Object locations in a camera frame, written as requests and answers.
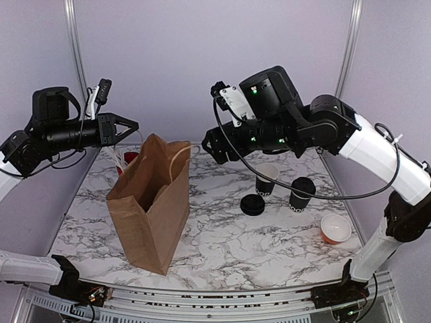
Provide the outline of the brown paper bag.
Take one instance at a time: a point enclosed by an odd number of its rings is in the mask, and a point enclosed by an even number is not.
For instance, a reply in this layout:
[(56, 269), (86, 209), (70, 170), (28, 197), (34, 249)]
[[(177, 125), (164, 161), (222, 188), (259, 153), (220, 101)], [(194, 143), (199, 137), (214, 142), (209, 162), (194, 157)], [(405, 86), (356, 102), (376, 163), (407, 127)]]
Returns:
[(192, 145), (151, 134), (106, 199), (128, 262), (165, 275), (190, 213)]

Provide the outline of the black plastic cup lid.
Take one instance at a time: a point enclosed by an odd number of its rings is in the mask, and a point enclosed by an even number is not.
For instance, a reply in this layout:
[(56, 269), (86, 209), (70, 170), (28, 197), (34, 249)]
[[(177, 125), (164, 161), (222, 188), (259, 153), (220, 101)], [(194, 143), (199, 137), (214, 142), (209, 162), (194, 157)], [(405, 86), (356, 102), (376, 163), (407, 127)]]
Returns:
[(296, 199), (310, 199), (316, 193), (314, 182), (307, 177), (299, 177), (292, 182), (291, 197)]

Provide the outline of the black paper coffee cup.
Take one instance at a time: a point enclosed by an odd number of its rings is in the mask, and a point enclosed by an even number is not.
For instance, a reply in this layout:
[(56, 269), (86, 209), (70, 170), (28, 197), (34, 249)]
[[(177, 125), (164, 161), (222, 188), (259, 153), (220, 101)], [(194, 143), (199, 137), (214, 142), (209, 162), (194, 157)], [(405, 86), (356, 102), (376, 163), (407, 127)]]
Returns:
[(295, 213), (301, 213), (308, 206), (310, 200), (311, 200), (310, 197), (297, 196), (292, 192), (290, 197), (289, 197), (288, 206), (289, 206), (291, 211), (293, 211)]

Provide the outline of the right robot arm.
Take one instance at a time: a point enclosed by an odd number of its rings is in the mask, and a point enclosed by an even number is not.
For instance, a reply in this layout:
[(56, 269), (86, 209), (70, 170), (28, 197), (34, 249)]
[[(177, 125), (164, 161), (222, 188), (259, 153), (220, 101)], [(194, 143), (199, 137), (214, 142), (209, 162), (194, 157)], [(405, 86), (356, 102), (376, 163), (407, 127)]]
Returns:
[(309, 147), (320, 147), (360, 164), (392, 189), (378, 228), (346, 262), (340, 282), (311, 290), (318, 308), (368, 295), (374, 272), (430, 224), (430, 168), (405, 154), (383, 124), (370, 124), (335, 96), (320, 95), (307, 106), (277, 95), (261, 99), (257, 92), (239, 100), (255, 108), (255, 117), (219, 124), (202, 142), (219, 164), (243, 161), (257, 150), (287, 150), (301, 156)]

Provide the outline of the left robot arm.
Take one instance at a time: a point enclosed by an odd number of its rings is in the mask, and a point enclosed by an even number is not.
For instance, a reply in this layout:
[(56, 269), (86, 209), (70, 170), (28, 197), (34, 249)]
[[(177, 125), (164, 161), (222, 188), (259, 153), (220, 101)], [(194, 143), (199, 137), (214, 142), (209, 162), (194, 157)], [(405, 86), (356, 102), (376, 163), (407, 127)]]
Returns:
[[(113, 113), (100, 113), (107, 102), (111, 82), (101, 79), (82, 109), (68, 87), (48, 87), (32, 96), (32, 116), (22, 130), (1, 144), (1, 197), (21, 181), (61, 162), (60, 153), (85, 151), (88, 147), (115, 146), (138, 130), (139, 125)], [(1, 251), (1, 281), (43, 283), (51, 295), (77, 302), (101, 305), (107, 287), (83, 282), (79, 271), (64, 256), (29, 256)]]

